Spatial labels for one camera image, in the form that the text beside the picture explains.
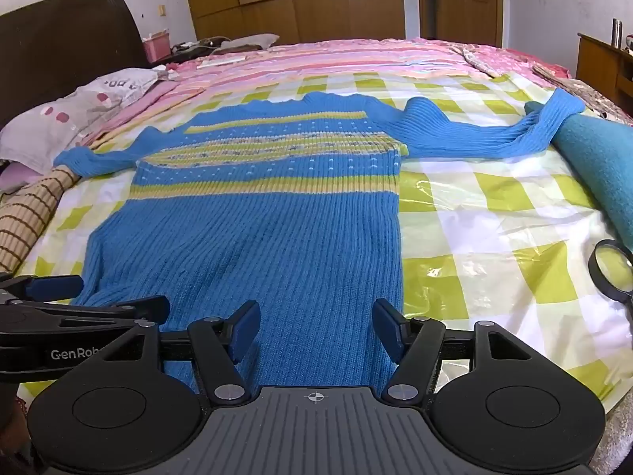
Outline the blue knitted striped sweater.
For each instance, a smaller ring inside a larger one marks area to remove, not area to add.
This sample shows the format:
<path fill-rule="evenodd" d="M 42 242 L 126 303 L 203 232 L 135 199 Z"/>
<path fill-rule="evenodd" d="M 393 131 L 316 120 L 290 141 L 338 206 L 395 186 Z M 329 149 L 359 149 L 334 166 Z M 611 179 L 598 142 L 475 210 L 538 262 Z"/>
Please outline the blue knitted striped sweater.
<path fill-rule="evenodd" d="M 77 304 L 162 295 L 178 330 L 252 299 L 262 322 L 239 369 L 249 387 L 381 389 L 393 365 L 371 308 L 404 299 L 402 162 L 530 156 L 583 109 L 559 89 L 514 124 L 482 127 L 426 98 L 396 108 L 312 92 L 148 127 L 119 151 L 66 150 L 56 164 L 81 178 L 133 174 L 88 239 Z"/>

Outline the beige brown striped garment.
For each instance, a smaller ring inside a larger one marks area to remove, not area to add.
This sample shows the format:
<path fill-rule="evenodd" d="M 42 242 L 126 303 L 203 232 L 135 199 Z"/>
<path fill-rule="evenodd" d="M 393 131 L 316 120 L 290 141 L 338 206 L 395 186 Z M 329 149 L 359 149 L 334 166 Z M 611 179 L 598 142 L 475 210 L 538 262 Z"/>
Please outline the beige brown striped garment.
<path fill-rule="evenodd" d="M 67 166 L 52 169 L 46 176 L 23 186 L 1 204 L 1 271 L 13 274 L 23 263 L 59 206 L 63 194 L 80 176 Z"/>

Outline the grey pillow with pink dots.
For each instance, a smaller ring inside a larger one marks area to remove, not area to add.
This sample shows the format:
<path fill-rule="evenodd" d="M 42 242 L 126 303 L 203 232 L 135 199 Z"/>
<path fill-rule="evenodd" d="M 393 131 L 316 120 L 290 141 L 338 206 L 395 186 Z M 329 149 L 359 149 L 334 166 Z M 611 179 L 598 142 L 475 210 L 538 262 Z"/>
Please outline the grey pillow with pink dots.
<path fill-rule="evenodd" d="M 12 119 L 1 131 L 1 159 L 46 173 L 62 151 L 98 131 L 158 83 L 159 72 L 128 68 L 92 80 Z"/>

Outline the black magnifying glass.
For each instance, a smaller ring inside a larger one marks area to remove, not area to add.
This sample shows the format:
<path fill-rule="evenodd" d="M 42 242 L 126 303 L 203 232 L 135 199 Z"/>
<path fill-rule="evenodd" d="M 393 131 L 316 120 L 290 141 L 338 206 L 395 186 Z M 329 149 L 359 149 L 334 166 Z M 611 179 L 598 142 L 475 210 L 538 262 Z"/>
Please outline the black magnifying glass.
<path fill-rule="evenodd" d="M 632 322 L 632 251 L 615 239 L 601 239 L 589 255 L 587 268 L 598 292 L 619 304 Z"/>

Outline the pink striped bed quilt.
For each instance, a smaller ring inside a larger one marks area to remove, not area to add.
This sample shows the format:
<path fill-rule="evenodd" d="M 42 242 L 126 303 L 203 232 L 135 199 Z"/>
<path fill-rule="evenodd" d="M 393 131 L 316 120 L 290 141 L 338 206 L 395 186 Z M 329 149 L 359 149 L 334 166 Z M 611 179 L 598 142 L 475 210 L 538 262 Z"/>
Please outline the pink striped bed quilt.
<path fill-rule="evenodd" d="M 212 57 L 247 59 L 203 70 Z M 453 120 L 511 124 L 523 103 L 552 84 L 535 73 L 540 58 L 509 48 L 439 40 L 336 40 L 209 55 L 165 67 L 167 80 L 87 140 L 107 151 L 154 125 L 163 130 L 198 113 L 252 101 L 299 100 L 311 92 L 370 95 L 403 108 L 423 97 Z"/>

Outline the dark brown headboard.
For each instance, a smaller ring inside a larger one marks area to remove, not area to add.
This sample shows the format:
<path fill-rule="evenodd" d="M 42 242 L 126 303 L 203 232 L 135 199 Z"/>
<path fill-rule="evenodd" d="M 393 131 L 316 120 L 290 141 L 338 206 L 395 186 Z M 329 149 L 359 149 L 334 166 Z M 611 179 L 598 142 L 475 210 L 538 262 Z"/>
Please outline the dark brown headboard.
<path fill-rule="evenodd" d="M 97 77 L 147 68 L 125 0 L 43 0 L 1 16 L 1 123 Z"/>

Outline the pink storage box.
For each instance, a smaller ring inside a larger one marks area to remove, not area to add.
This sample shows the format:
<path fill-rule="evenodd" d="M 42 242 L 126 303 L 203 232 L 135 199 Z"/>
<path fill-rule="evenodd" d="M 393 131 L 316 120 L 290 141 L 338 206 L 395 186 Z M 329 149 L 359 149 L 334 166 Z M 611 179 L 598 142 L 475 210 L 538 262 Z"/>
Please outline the pink storage box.
<path fill-rule="evenodd" d="M 143 38 L 143 47 L 150 63 L 160 61 L 171 54 L 171 38 L 167 29 L 152 32 Z"/>

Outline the white flat card on bed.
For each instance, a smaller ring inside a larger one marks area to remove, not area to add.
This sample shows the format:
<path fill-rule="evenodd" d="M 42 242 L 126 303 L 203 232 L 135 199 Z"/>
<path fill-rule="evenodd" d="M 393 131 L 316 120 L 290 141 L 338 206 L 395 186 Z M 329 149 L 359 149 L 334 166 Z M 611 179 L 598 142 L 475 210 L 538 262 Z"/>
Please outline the white flat card on bed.
<path fill-rule="evenodd" d="M 237 57 L 212 57 L 203 60 L 198 66 L 197 69 L 203 70 L 207 68 L 215 68 L 215 67 L 223 67 L 223 65 L 235 65 L 235 63 L 245 61 L 247 59 L 246 55 L 237 56 Z"/>

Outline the teal fleece cloth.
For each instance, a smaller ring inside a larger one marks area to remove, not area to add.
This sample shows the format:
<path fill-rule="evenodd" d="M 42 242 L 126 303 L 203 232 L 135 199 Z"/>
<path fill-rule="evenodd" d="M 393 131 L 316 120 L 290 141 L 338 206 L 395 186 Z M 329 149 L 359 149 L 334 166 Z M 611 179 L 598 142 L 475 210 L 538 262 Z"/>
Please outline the teal fleece cloth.
<path fill-rule="evenodd" d="M 553 119 L 548 103 L 523 106 L 531 123 L 515 157 L 543 151 L 550 139 L 591 191 L 627 248 L 632 246 L 632 128 L 584 114 Z"/>

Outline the grey folded cloth on nightstand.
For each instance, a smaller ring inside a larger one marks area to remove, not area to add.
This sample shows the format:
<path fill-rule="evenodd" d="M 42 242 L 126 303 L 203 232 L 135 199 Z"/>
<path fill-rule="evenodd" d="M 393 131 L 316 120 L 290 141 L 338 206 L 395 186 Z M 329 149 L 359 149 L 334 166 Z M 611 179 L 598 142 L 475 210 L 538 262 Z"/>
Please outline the grey folded cloth on nightstand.
<path fill-rule="evenodd" d="M 243 38 L 223 41 L 214 51 L 216 55 L 226 53 L 238 53 L 239 51 L 268 50 L 279 40 L 279 36 L 274 33 L 261 33 L 254 36 L 244 36 Z"/>

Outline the wooden side cabinet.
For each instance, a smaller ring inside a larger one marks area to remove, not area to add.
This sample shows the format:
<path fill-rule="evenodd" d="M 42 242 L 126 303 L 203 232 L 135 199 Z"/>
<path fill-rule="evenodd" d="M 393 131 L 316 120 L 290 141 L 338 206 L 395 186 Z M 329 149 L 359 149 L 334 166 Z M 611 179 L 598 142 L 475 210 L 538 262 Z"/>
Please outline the wooden side cabinet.
<path fill-rule="evenodd" d="M 579 33 L 576 77 L 632 116 L 632 56 Z"/>

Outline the wooden door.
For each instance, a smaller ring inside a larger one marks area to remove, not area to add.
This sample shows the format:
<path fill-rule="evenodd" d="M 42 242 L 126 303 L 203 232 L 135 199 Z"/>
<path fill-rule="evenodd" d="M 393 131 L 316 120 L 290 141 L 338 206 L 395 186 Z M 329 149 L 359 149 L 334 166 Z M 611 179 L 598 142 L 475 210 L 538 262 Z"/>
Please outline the wooden door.
<path fill-rule="evenodd" d="M 419 0 L 425 39 L 502 45 L 503 0 Z"/>

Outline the metal thermos bottle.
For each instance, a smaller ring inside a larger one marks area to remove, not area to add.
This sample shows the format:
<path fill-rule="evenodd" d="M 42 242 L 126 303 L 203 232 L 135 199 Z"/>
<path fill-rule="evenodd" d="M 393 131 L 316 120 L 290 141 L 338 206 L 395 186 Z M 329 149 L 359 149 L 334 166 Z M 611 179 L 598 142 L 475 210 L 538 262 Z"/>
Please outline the metal thermos bottle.
<path fill-rule="evenodd" d="M 612 37 L 610 38 L 610 45 L 614 48 L 622 48 L 622 37 L 624 36 L 624 24 L 618 18 L 612 20 Z"/>

